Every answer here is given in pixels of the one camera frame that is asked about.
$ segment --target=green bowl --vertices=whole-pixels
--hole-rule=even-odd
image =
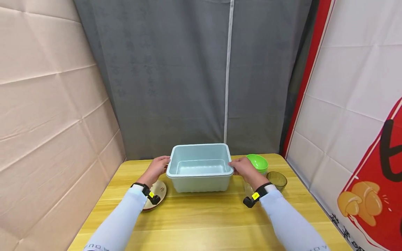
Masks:
[[[267,160],[258,154],[249,154],[247,158],[251,161],[252,165],[260,173],[266,173],[268,170]]]

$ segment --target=plate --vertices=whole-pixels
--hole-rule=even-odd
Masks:
[[[150,188],[150,190],[158,195],[160,197],[160,202],[156,205],[152,205],[152,203],[150,202],[150,200],[147,200],[147,202],[145,203],[144,208],[142,209],[143,211],[148,211],[148,210],[152,210],[155,207],[159,206],[162,201],[165,199],[166,197],[166,192],[168,191],[168,187],[166,186],[165,183],[163,183],[160,180],[157,180]]]

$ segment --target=white arm sleeve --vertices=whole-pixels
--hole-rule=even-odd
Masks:
[[[89,239],[84,251],[124,251],[146,201],[141,186],[129,188],[121,202]]]
[[[306,221],[306,219],[292,207],[274,185],[267,195],[260,198],[260,202],[271,219],[272,226],[278,240],[287,251],[329,251],[324,240]]]

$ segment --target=white fabric wall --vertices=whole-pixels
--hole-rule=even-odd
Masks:
[[[125,158],[72,0],[0,0],[0,249],[64,250]]]
[[[402,97],[402,1],[336,0],[287,160],[365,250],[337,198]]]

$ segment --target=red poster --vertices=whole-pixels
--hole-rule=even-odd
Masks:
[[[338,197],[344,217],[368,242],[402,250],[402,99]]]

